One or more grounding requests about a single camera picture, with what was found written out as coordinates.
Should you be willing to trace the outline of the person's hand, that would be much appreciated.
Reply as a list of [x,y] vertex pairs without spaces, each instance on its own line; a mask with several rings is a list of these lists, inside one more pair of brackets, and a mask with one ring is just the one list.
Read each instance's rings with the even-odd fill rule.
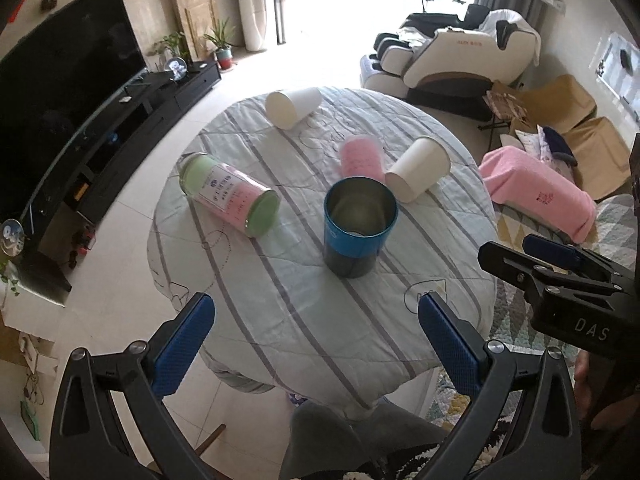
[[592,393],[589,385],[589,353],[578,352],[574,368],[574,396],[579,419],[584,419],[590,410]]

